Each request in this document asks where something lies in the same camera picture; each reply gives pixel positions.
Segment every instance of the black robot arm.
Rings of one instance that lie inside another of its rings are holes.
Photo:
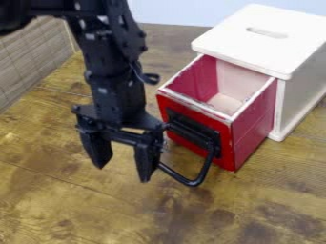
[[[93,164],[101,169],[109,162],[113,156],[111,142],[115,141],[135,149],[141,182],[148,182],[153,171],[160,169],[184,185],[200,185],[212,158],[219,156],[219,134],[200,132],[179,121],[163,124],[147,113],[144,83],[157,84],[159,76],[141,71],[139,57],[148,49],[147,35],[132,18],[125,0],[4,0],[0,2],[0,34],[17,31],[40,15],[68,21],[83,51],[93,104],[75,105],[72,112]],[[143,130],[143,133],[128,132],[125,128]],[[188,180],[160,163],[165,130],[208,151],[195,180]]]

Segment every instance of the red drawer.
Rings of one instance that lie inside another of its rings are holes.
[[[236,171],[272,130],[276,88],[275,78],[201,55],[157,90],[163,120],[172,110],[218,131],[222,158],[214,162]],[[184,138],[168,137],[205,156]]]

